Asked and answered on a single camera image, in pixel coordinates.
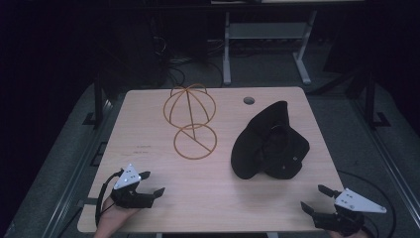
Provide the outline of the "person's right hand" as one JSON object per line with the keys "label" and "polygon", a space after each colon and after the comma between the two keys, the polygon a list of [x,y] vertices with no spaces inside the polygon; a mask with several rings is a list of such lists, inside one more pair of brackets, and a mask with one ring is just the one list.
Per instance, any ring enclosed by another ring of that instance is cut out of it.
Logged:
{"label": "person's right hand", "polygon": [[365,233],[363,230],[359,230],[358,232],[349,236],[343,236],[339,232],[330,231],[330,230],[327,230],[327,233],[329,234],[331,238],[369,238],[368,234]]}

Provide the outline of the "black metal stand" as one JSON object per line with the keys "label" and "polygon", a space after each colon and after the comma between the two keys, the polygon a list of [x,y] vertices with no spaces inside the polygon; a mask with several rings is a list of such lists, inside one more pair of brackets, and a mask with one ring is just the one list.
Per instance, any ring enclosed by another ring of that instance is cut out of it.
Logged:
{"label": "black metal stand", "polygon": [[375,79],[373,74],[370,72],[367,75],[366,81],[366,94],[365,94],[365,109],[364,117],[368,126],[372,130],[376,130],[378,127],[389,127],[390,123],[386,116],[382,112],[378,112],[374,109],[375,106]]}
{"label": "black metal stand", "polygon": [[112,109],[112,103],[106,96],[105,92],[105,76],[103,73],[98,73],[94,78],[93,83],[93,111],[88,112],[83,120],[83,125],[92,126],[97,130],[105,121],[105,117]]}

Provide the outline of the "black hat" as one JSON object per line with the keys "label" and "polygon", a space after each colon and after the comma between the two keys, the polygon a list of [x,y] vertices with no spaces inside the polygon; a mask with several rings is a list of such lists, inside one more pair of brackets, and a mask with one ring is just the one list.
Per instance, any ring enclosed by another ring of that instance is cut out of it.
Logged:
{"label": "black hat", "polygon": [[309,150],[309,142],[290,126],[287,102],[277,101],[257,114],[239,135],[231,167],[240,179],[258,173],[292,179],[302,169]]}

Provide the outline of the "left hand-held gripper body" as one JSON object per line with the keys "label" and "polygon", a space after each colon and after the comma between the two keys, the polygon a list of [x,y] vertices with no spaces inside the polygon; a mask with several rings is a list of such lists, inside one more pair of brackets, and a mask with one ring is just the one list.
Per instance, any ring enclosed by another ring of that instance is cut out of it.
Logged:
{"label": "left hand-held gripper body", "polygon": [[111,191],[111,198],[116,205],[123,208],[151,208],[155,200],[154,195],[138,193],[137,187],[140,182],[139,173],[132,164],[128,164]]}

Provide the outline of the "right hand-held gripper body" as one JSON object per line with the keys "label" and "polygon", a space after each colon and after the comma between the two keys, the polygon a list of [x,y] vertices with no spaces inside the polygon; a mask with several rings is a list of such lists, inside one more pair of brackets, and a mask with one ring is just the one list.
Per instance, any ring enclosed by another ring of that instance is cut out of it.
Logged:
{"label": "right hand-held gripper body", "polygon": [[352,235],[365,225],[364,213],[386,213],[387,209],[364,196],[345,188],[334,198],[336,211],[331,214],[314,211],[312,216],[316,228],[336,231],[343,236]]}

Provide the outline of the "metal floor rail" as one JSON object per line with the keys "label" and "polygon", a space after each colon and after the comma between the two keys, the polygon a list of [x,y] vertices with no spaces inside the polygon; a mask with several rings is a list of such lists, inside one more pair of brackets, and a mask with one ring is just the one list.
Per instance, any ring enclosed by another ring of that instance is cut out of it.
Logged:
{"label": "metal floor rail", "polygon": [[378,150],[382,163],[384,164],[387,173],[394,183],[395,189],[398,191],[406,209],[408,210],[417,228],[420,230],[420,199],[416,197],[407,180],[403,176],[401,170],[395,163],[394,158],[392,157],[388,148],[380,138],[377,132],[377,127],[370,125],[368,119],[365,116],[364,109],[361,107],[359,102],[357,100],[351,99],[350,104],[357,112],[358,118],[364,124],[365,130],[374,143],[374,146]]}
{"label": "metal floor rail", "polygon": [[44,169],[45,179],[51,182],[49,192],[55,199],[52,213],[42,238],[57,238],[64,218],[71,208],[83,170],[90,163],[93,150],[102,137],[103,129],[95,126],[95,101],[81,97],[62,128]]}

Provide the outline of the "gold wire hat stand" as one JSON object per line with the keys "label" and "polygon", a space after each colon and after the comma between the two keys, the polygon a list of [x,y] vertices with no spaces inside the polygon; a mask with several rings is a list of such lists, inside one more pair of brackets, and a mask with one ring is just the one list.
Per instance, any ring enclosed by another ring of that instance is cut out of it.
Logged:
{"label": "gold wire hat stand", "polygon": [[182,158],[201,160],[215,151],[218,136],[211,122],[216,112],[216,101],[203,84],[177,86],[169,92],[162,114],[176,130],[172,145]]}

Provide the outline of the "person's left hand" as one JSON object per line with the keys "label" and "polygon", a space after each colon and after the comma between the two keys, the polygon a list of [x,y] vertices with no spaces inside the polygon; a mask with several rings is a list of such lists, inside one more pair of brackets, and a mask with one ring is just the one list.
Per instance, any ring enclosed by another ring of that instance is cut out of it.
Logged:
{"label": "person's left hand", "polygon": [[93,238],[111,238],[132,216],[140,211],[140,208],[115,206],[111,197],[107,197],[103,205],[104,210]]}

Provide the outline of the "grey metal desk frame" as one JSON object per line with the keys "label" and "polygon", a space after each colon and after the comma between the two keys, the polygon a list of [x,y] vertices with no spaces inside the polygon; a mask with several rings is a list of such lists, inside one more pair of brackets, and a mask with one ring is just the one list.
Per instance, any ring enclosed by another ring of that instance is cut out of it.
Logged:
{"label": "grey metal desk frame", "polygon": [[303,57],[312,33],[317,16],[316,11],[309,14],[306,22],[292,23],[233,23],[231,14],[225,14],[224,51],[222,56],[223,84],[230,85],[230,41],[231,40],[300,40],[301,46],[294,52],[293,60],[304,85],[311,83],[310,76],[303,61]]}

